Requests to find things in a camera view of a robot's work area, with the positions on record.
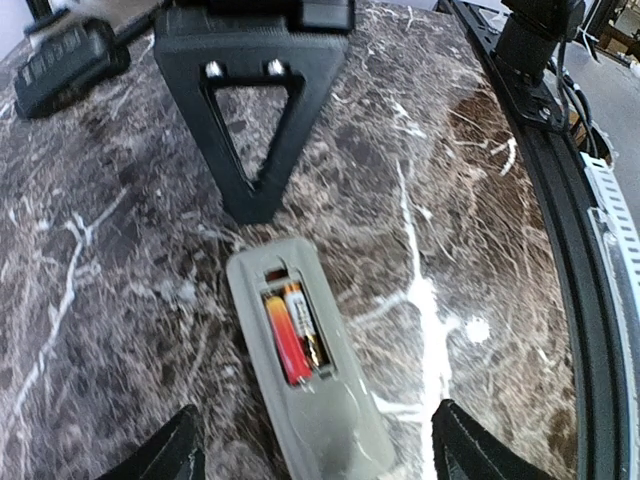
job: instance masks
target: triangular black mount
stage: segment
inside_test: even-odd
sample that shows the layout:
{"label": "triangular black mount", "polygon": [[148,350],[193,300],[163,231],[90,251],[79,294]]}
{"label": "triangular black mount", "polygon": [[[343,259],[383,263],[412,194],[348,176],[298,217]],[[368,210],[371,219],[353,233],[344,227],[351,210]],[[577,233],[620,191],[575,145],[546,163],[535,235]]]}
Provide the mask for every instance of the triangular black mount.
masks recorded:
{"label": "triangular black mount", "polygon": [[[347,37],[292,32],[284,17],[214,16],[168,10],[156,21],[155,58],[187,126],[239,224],[271,221],[338,75]],[[218,107],[215,91],[284,86],[289,94],[269,153],[249,180]]]}

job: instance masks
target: floor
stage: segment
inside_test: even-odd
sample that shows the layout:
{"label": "floor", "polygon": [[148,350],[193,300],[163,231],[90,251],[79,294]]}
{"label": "floor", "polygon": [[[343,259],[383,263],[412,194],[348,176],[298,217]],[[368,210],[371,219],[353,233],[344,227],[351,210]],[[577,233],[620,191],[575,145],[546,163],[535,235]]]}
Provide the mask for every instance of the floor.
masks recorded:
{"label": "floor", "polygon": [[22,40],[22,30],[31,21],[31,13],[25,0],[0,2],[0,60]]}
{"label": "floor", "polygon": [[605,55],[599,60],[577,43],[567,48],[566,66],[587,94],[595,122],[618,153],[616,177],[640,228],[640,78]]}

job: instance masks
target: aa battery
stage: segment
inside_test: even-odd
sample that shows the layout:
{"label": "aa battery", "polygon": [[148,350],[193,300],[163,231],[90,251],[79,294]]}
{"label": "aa battery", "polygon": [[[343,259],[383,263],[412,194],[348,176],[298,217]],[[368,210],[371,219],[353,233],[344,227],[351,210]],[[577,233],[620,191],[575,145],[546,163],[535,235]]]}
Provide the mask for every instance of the aa battery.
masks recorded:
{"label": "aa battery", "polygon": [[284,287],[284,301],[293,319],[296,334],[302,343],[304,352],[311,365],[320,368],[326,361],[318,339],[318,332],[313,324],[307,299],[300,283],[291,283]]}
{"label": "aa battery", "polygon": [[300,345],[287,306],[282,298],[273,296],[265,301],[265,307],[287,380],[291,385],[298,385],[311,377],[311,368]]}

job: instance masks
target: battery compartment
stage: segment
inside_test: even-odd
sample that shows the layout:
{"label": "battery compartment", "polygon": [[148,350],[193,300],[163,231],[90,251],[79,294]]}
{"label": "battery compartment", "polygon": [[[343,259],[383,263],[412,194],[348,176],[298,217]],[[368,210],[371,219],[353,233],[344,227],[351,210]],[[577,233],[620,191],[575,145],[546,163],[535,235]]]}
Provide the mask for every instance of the battery compartment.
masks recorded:
{"label": "battery compartment", "polygon": [[[227,273],[260,391],[291,478],[361,480],[388,471],[394,460],[393,444],[349,342],[315,245],[293,238],[236,253],[227,264]],[[283,338],[274,333],[288,316],[281,296],[296,291],[287,288],[291,283],[298,283],[306,297],[326,358],[320,368],[307,365],[308,377],[294,383],[289,381],[292,369],[285,369],[289,358],[280,355]],[[291,328],[285,340],[296,345],[292,321],[287,325]]]}
{"label": "battery compartment", "polygon": [[292,383],[288,380],[290,377],[287,375],[283,355],[277,345],[278,332],[275,331],[271,314],[267,307],[267,301],[272,297],[279,297],[287,307],[289,321],[296,332],[302,352],[311,370],[311,377],[307,380],[330,377],[334,372],[331,352],[327,348],[322,327],[317,320],[318,315],[316,314],[315,306],[310,301],[300,276],[291,275],[287,268],[279,268],[265,272],[264,280],[267,288],[261,292],[262,303],[269,318],[274,348],[278,353],[280,367],[287,383],[292,387],[297,387],[306,382]]}

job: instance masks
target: bolt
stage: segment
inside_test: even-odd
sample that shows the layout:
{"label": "bolt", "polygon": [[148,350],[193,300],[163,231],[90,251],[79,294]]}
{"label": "bolt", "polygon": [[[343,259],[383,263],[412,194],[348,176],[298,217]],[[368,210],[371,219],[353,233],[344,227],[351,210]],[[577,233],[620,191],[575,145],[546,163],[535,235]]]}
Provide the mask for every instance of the bolt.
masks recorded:
{"label": "bolt", "polygon": [[548,107],[543,107],[540,109],[540,116],[542,117],[543,120],[549,120],[549,117],[551,117],[551,110],[549,110]]}
{"label": "bolt", "polygon": [[277,58],[275,60],[271,60],[267,65],[267,73],[274,77],[279,77],[281,75],[284,75],[285,73],[284,65],[282,65],[282,62]]}
{"label": "bolt", "polygon": [[224,72],[218,62],[207,63],[207,66],[204,68],[204,72],[207,74],[207,78],[224,77]]}

